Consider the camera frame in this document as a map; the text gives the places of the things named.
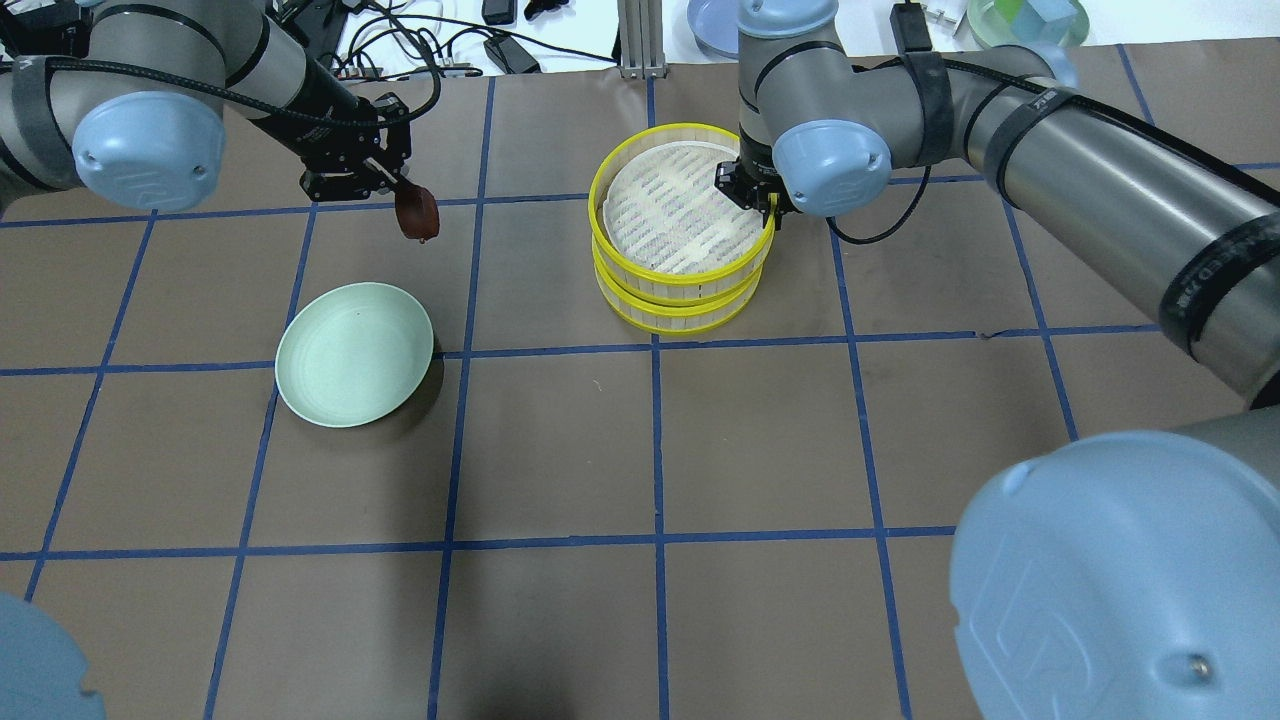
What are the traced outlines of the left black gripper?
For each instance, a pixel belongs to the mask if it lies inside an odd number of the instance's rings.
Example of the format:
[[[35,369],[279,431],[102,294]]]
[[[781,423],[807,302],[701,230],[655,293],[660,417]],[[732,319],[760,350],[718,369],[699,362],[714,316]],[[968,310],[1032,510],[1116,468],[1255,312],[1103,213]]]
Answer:
[[[379,129],[310,126],[298,132],[300,187],[312,201],[357,201],[390,192],[408,197],[411,183],[384,164]]]

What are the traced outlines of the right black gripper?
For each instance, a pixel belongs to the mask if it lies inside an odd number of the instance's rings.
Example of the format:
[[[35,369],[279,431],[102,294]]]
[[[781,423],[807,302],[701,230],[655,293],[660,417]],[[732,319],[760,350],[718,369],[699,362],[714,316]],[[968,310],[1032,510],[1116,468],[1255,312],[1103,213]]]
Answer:
[[[778,206],[783,186],[776,177],[755,177],[754,165],[737,160],[721,161],[716,167],[714,187],[744,210],[759,211],[762,229],[776,232],[781,217]]]

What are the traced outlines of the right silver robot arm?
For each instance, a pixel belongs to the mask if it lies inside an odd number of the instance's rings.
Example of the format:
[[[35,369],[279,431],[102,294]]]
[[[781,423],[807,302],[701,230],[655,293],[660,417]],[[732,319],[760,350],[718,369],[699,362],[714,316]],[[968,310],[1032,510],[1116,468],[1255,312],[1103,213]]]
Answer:
[[[662,360],[675,719],[1277,716],[1277,410],[977,182],[869,249],[797,220],[756,310],[828,343]]]

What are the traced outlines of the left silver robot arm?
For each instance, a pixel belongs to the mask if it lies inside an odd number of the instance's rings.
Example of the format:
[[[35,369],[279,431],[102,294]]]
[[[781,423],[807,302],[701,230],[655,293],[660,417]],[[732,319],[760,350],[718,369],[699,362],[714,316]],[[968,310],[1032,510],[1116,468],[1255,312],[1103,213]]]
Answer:
[[[284,400],[265,369],[116,375],[114,354],[142,265],[163,238],[155,214],[218,186],[230,90],[265,135],[319,170],[369,128],[356,99],[251,1],[97,1],[86,59],[33,55],[3,72],[3,206],[32,195],[97,193],[147,220],[119,229],[3,233],[3,550],[31,552],[3,591],[5,719],[210,719],[225,670],[246,556],[64,559],[54,542],[96,407],[134,454],[111,465],[97,512],[157,529],[211,502],[196,471],[243,489],[253,509],[265,461],[250,460],[251,404],[266,448]]]

